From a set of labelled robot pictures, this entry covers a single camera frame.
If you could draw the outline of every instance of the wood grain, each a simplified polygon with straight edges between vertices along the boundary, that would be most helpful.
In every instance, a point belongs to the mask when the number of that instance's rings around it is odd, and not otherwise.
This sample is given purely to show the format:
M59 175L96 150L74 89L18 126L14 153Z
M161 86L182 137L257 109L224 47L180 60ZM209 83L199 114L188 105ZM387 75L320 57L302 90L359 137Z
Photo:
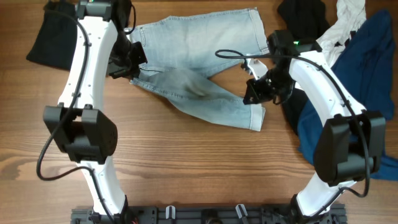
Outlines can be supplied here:
M68 72L28 62L25 56L39 32L44 0L0 1L0 223L69 223L70 209L91 205L78 172L55 182L39 181L35 163L49 133L45 105L55 105ZM134 1L137 24L169 15L191 16L258 7L266 34L285 28L276 13L279 0ZM327 19L336 21L336 1L326 1ZM368 1L368 15L388 8L398 25L397 1ZM395 40L398 32L394 29ZM394 90L398 105L397 57ZM247 77L231 68L213 81L243 95ZM131 205L234 205L285 203L305 187L313 167L296 150L299 140L281 107L265 104L261 132L218 126L175 109L167 100L127 80L106 79L105 113L118 126L114 155L121 186ZM387 153L398 157L398 119L387 124ZM51 145L43 173L74 167ZM397 223L398 183L372 180L367 198L345 194L350 223Z

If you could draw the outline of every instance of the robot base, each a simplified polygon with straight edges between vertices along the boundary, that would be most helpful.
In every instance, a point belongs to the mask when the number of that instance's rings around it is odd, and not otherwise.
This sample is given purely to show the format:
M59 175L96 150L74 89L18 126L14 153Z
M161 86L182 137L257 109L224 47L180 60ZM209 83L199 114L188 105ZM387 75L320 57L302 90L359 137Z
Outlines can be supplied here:
M208 208L178 208L175 209L175 219L167 208L157 207L129 207L137 216L133 224L291 224L289 221L289 204L264 205L261 207L247 207L246 218L239 218L234 207ZM72 210L71 224L93 224L92 209ZM109 223L106 216L102 216L100 223ZM321 219L309 222L310 224L347 224L345 205L335 204Z

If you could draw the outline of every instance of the black cable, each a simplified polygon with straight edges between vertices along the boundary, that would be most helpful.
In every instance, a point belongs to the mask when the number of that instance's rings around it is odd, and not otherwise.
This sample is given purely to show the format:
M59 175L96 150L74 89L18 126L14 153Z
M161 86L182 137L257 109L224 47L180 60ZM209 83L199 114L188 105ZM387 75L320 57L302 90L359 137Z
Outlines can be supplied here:
M132 34L132 32L134 31L134 29L136 29L136 21L137 21L137 16L136 16L136 8L134 7L134 5L131 3L131 7L132 7L132 11L134 13L134 23L132 25L132 29L129 32L125 32L126 35L130 35Z
M66 17L66 18L70 19L71 21L73 21L79 27L79 29L83 33L83 37L85 39L85 43L84 43L84 45L85 45L85 54L84 54L84 58L83 58L83 65L81 66L81 71L80 71L79 78L78 78L78 81L77 81L77 84L76 84L75 93L74 93L74 96L72 98L72 102L70 103L70 106L69 106L67 112L63 115L61 121L55 127L55 129L51 133L50 137L47 139L46 143L44 144L42 152L40 153L39 159L37 160L36 174L40 178L40 180L53 181L53 180L61 179L62 177L65 177L66 175L71 174L71 173L73 173L75 171L78 171L78 170L82 170L82 169L87 170L90 173L91 178L93 179L93 183L94 183L94 187L95 187L96 193L97 193L98 198L99 198L99 200L100 200L100 202L102 204L103 209L106 212L106 215L108 216L109 220L112 223L114 223L111 214L108 212L108 209L106 208L104 199L103 199L103 197L101 195L100 188L98 187L98 183L97 183L97 181L95 179L95 175L94 175L94 170L93 169L90 169L89 167L85 167L85 166L76 167L76 168L73 168L73 169L71 169L69 171L66 171L63 174L57 175L55 177L44 177L42 175L42 172L41 172L43 158L44 158L45 153L47 152L47 149L49 148L51 142L53 141L55 135L58 133L59 129L65 124L65 122L68 119L70 119L70 116L72 114L73 107L74 107L74 105L75 105L75 103L77 101L77 98L78 98L78 95L79 95L78 93L80 92L81 83L83 81L83 77L84 77L84 74L85 74L85 71L86 71L87 62L88 62L88 53L89 53L89 48L91 46L91 43L89 42L86 30L84 29L84 27L75 18L73 18L72 16L69 16L68 14L65 14L63 12L60 12L60 11L45 10L44 12L45 13L51 13L51 14L58 14L60 16Z
M339 85L337 84L337 82L335 81L335 79L321 66L318 65L317 63L306 59L306 58L302 58L302 57L297 57L297 56L291 56L291 55L249 55L249 56L242 56L242 53L239 53L240 56L226 56L226 55L220 55L220 52L232 52L232 50L217 50L216 51L216 56L219 58L227 58L227 59L249 59L249 58L274 58L274 59L279 59L279 58L290 58L290 59L297 59L297 60L302 60L304 62L309 63L310 65L313 65L315 68L319 69L320 71L322 71L327 77L328 79L332 82L332 84L335 86L337 92L339 93L339 95L341 96L341 99L343 100L344 105L347 107L348 111L351 113L351 117L354 121L354 124L356 126L356 129L358 130L358 134L359 134L359 138L361 140L361 144L364 150L364 157L365 157L365 169L366 169L366 173L365 173L365 188L364 188L364 192L362 194L358 193L357 191L349 188L349 187L341 187L339 188L339 191L332 197L332 199L329 200L328 203L326 203L325 206L323 206L323 208L321 210L319 210L316 214L313 215L313 217L318 216L319 214L321 214L327 207L329 207L345 190L353 193L355 196L363 198L366 197L369 193L369 186L370 186L370 167L369 167L369 152L368 152L368 145L366 144L366 139L365 139L365 135L363 133L363 130L361 128L361 125L359 124L358 119L356 118L355 112L352 109L349 101L347 100L347 98L345 97L343 91L341 90L341 88L339 87Z

